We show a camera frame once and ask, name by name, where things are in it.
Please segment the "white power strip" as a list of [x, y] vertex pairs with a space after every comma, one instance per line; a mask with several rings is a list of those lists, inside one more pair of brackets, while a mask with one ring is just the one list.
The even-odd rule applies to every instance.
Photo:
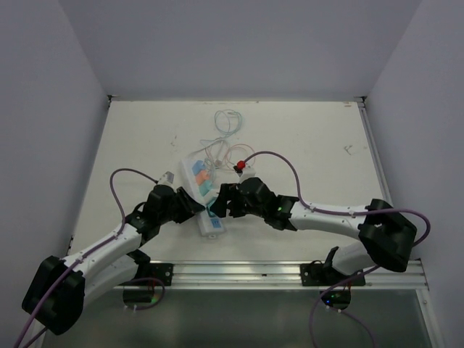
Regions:
[[214, 203], [217, 196], [202, 197], [199, 193], [198, 185], [196, 184], [195, 176], [192, 173], [193, 164], [199, 159], [185, 158], [181, 161], [181, 175], [183, 178], [183, 184], [185, 190], [189, 195], [195, 199], [198, 203], [203, 204], [206, 208], [204, 212], [201, 212], [196, 216], [196, 221], [199, 226], [200, 234], [203, 237], [210, 239], [216, 238], [218, 235], [225, 232], [225, 226], [221, 218], [216, 216], [210, 211], [210, 207]]

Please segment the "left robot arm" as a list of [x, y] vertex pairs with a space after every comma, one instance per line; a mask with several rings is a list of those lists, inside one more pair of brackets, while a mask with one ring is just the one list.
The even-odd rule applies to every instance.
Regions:
[[156, 185], [111, 233], [63, 259], [47, 257], [38, 267], [22, 309], [53, 334], [68, 331], [85, 305], [121, 283], [140, 285], [151, 275], [149, 257], [140, 247], [162, 225], [183, 223], [205, 210], [182, 187]]

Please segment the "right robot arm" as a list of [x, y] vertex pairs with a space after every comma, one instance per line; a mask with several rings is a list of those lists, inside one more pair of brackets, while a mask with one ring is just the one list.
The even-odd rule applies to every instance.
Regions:
[[359, 212], [345, 207], [319, 208], [303, 204], [295, 196], [277, 195], [259, 178], [221, 185], [210, 211], [219, 218], [254, 215], [274, 229], [322, 231], [354, 239], [335, 246], [324, 261], [302, 267], [309, 276], [305, 286], [331, 286], [380, 267], [403, 273], [407, 270], [417, 228], [388, 203], [374, 199]]

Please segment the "teal plug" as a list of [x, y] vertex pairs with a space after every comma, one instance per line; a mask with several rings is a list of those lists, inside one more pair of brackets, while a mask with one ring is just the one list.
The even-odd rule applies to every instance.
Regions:
[[198, 186], [199, 193], [205, 199], [207, 197], [211, 198], [218, 195], [218, 190], [214, 187], [211, 180], [206, 180]]

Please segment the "salmon pink plug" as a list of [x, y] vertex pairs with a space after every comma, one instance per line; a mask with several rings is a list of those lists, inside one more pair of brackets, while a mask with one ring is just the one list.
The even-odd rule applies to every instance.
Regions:
[[200, 170], [195, 175], [196, 184], [198, 186], [202, 185], [205, 181], [208, 181], [209, 179], [210, 179], [210, 174], [206, 170]]

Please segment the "light blue plug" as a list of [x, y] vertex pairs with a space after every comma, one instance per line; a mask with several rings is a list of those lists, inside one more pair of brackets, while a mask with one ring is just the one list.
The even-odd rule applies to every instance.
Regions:
[[205, 166], [205, 163], [201, 160], [197, 160], [191, 168], [194, 176], [197, 176], [201, 171], [206, 170], [206, 169], [207, 168]]

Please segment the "aluminium mounting rail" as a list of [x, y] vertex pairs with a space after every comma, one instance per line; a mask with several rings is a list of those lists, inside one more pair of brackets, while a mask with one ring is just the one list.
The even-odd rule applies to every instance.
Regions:
[[[152, 261], [144, 275], [172, 289], [327, 289], [327, 282], [313, 279], [309, 266], [309, 261]], [[412, 261], [403, 273], [380, 268], [344, 288], [423, 290], [428, 282], [421, 262]]]

